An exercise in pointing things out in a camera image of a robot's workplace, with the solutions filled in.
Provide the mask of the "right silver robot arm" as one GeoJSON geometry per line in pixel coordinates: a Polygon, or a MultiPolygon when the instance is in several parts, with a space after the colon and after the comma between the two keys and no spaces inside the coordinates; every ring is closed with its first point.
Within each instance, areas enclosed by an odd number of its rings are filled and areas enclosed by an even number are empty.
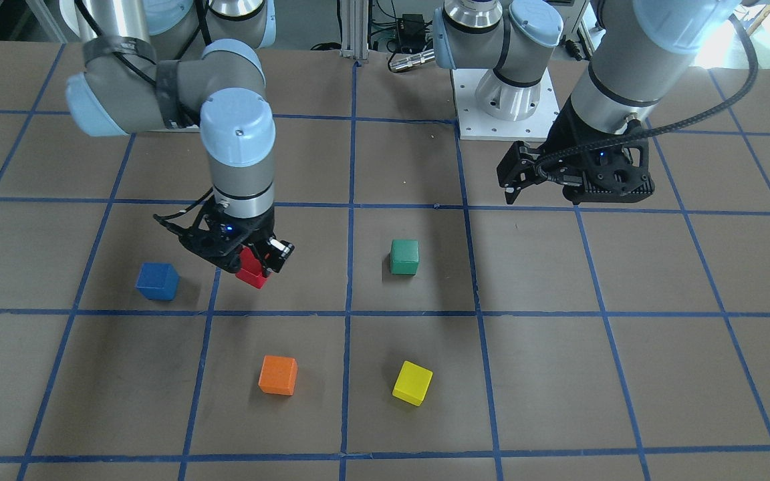
{"type": "Polygon", "coordinates": [[[76,1],[85,69],[68,79],[68,109],[94,137],[198,128],[211,188],[188,227],[154,216],[180,244],[237,273],[259,274],[294,250],[275,223],[276,127],[257,49],[276,36],[272,1],[76,1]]]}

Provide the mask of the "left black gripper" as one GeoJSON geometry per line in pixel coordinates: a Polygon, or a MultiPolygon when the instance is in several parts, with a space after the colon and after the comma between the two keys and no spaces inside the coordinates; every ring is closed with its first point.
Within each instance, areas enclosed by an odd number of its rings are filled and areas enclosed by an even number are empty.
{"type": "MultiPolygon", "coordinates": [[[[513,141],[496,167],[499,186],[505,191],[505,204],[514,204],[520,192],[529,186],[539,185],[548,179],[561,180],[560,170],[566,168],[566,158],[639,141],[625,140],[624,136],[644,131],[636,114],[624,115],[620,128],[623,134],[605,133],[581,119],[574,107],[565,107],[554,122],[546,143],[532,146],[523,140],[513,141]],[[538,159],[542,155],[545,159],[539,164],[538,159]]],[[[573,205],[583,203],[584,195],[578,190],[565,192],[566,200],[573,205]]]]}

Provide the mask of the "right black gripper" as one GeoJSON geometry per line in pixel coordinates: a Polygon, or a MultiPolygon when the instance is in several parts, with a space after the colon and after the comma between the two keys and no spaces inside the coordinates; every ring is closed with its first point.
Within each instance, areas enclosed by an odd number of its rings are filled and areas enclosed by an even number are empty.
{"type": "Polygon", "coordinates": [[[270,206],[263,214],[254,217],[234,217],[227,208],[216,204],[215,228],[218,229],[217,255],[224,257],[224,271],[238,273],[242,267],[241,247],[251,247],[265,275],[280,272],[295,246],[286,240],[275,238],[275,207],[270,206]]]}

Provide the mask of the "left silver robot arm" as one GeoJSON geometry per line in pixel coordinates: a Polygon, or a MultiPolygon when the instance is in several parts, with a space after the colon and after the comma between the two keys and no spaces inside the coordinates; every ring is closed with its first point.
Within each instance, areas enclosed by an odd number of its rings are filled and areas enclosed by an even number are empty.
{"type": "MultiPolygon", "coordinates": [[[[552,182],[566,200],[638,203],[654,194],[648,139],[724,112],[751,91],[759,63],[737,1],[595,1],[605,31],[586,72],[556,116],[544,143],[511,145],[496,167],[505,202],[530,186],[552,182]],[[749,72],[736,94],[659,128],[645,128],[651,111],[725,21],[745,48],[749,72]]],[[[434,57],[449,70],[485,70],[477,99],[496,118],[531,115],[564,21],[544,1],[446,1],[434,12],[434,57]]]]}

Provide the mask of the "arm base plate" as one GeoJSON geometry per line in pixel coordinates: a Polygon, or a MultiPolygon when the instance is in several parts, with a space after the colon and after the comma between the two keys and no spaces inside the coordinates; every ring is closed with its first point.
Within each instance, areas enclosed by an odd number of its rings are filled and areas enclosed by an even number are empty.
{"type": "Polygon", "coordinates": [[[489,69],[452,70],[453,97],[463,140],[543,142],[559,108],[550,74],[538,84],[516,88],[489,69]]]}

